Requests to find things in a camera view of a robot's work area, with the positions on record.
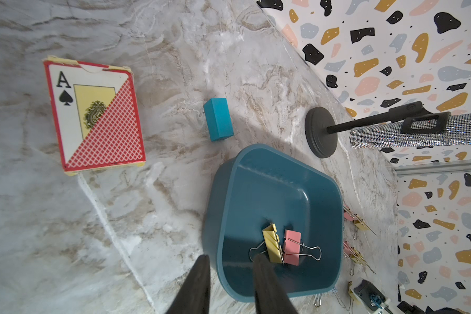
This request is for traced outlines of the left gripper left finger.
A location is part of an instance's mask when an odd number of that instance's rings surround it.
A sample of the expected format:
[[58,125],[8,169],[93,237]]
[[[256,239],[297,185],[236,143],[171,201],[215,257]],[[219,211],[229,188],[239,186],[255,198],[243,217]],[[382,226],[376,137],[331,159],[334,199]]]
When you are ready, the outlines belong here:
[[211,268],[207,255],[200,255],[188,273],[170,308],[170,313],[209,313]]

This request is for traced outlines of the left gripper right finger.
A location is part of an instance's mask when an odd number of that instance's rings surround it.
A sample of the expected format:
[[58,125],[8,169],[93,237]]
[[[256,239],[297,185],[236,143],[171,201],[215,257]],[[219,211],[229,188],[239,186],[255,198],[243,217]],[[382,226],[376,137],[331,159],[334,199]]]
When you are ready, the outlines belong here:
[[265,256],[253,260],[256,313],[298,313]]

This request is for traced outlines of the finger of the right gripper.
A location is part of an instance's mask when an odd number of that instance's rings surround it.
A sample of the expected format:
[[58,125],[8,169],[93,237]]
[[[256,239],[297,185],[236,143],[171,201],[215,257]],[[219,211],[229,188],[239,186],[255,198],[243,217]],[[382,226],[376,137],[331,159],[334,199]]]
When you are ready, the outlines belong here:
[[382,314],[393,312],[390,309],[390,299],[372,282],[362,279],[360,283],[353,283],[353,290],[367,313]]

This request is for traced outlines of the pink binder clip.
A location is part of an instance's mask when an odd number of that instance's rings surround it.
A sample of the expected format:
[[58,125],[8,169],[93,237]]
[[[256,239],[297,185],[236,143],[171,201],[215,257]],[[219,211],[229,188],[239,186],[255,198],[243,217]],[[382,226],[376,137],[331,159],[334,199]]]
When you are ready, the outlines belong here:
[[285,230],[283,245],[283,261],[285,264],[299,266],[306,259],[319,262],[323,251],[319,246],[308,246],[302,241],[302,234],[293,230]]
[[356,215],[349,208],[344,208],[344,218],[348,221],[356,221]]
[[350,244],[349,244],[347,241],[344,241],[344,242],[343,242],[343,246],[344,246],[344,248],[343,248],[343,250],[344,250],[344,255],[345,255],[348,259],[350,259],[350,258],[352,257],[352,255],[353,255],[353,253],[352,253],[352,248],[351,248]]

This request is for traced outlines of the yellow binder clip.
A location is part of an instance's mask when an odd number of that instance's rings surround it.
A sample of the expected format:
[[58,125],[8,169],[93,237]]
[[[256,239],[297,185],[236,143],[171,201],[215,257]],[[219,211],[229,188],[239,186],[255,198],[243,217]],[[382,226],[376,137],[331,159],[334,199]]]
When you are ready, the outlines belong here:
[[348,285],[348,294],[349,294],[350,298],[352,299],[352,303],[358,302],[357,296],[356,296],[356,294],[354,293],[354,290],[353,290],[353,282],[349,281],[347,283],[347,285]]
[[262,230],[262,235],[262,242],[258,246],[249,249],[250,261],[252,262],[256,255],[267,253],[271,263],[284,264],[284,254],[276,225],[270,223],[268,227]]
[[375,274],[374,269],[369,265],[366,259],[362,256],[362,254],[356,250],[356,248],[351,248],[350,258],[360,265],[366,266],[373,274]]
[[365,221],[364,221],[363,219],[357,218],[357,219],[355,219],[355,220],[353,221],[353,223],[354,223],[354,225],[355,225],[358,229],[360,229],[360,230],[362,230],[362,231],[370,231],[370,232],[373,233],[374,235],[377,235],[377,234],[375,233],[375,231],[373,231],[373,230],[369,227],[369,225],[367,225],[367,224],[365,223]]

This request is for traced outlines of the teal plastic storage box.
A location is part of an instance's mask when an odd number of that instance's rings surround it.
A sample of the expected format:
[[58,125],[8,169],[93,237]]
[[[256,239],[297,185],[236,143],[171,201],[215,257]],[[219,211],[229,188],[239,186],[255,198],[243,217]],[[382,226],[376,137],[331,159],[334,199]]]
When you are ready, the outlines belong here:
[[253,260],[264,256],[263,230],[299,232],[304,249],[296,266],[273,269],[290,297],[332,290],[341,270],[343,200],[336,182],[320,171],[255,144],[223,163],[213,179],[202,232],[223,289],[252,302]]

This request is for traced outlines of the blue binder clip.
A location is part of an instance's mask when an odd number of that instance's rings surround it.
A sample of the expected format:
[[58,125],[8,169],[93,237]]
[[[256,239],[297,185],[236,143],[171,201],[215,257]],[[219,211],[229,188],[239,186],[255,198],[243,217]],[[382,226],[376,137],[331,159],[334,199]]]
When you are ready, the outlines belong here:
[[316,294],[313,297],[313,305],[316,308],[320,308],[323,306],[323,302],[326,300],[335,300],[337,304],[341,307],[341,309],[347,309],[345,302],[340,298],[339,292],[336,288],[332,288],[332,290],[327,293]]

